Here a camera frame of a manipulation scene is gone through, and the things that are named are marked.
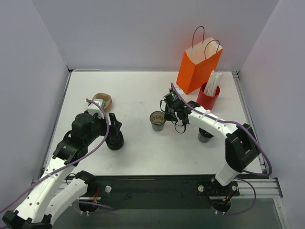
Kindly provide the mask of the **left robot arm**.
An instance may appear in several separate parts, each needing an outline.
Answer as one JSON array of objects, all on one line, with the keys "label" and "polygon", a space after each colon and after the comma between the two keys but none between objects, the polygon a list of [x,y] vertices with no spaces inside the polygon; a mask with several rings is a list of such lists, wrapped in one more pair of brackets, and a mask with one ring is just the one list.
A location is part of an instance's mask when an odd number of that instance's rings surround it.
[{"label": "left robot arm", "polygon": [[111,150],[122,148],[122,123],[114,113],[101,117],[88,112],[78,114],[71,130],[58,143],[42,177],[26,199],[15,209],[8,210],[2,220],[10,229],[51,229],[58,217],[82,195],[92,196],[97,190],[96,176],[81,171],[60,193],[58,188],[74,170],[81,158],[88,156],[89,145],[98,137]]}]

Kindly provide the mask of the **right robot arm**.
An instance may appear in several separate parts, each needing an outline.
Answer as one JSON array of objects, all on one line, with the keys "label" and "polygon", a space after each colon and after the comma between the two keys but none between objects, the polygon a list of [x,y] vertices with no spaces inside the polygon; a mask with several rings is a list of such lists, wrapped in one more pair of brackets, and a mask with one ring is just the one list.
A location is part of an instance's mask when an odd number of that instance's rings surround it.
[{"label": "right robot arm", "polygon": [[255,137],[250,125],[225,123],[194,101],[183,101],[178,93],[171,91],[163,97],[165,116],[173,122],[182,121],[183,125],[199,128],[206,138],[214,137],[224,144],[224,165],[216,173],[211,183],[212,191],[221,195],[228,185],[241,173],[262,173],[259,168],[260,152],[254,142]]}]

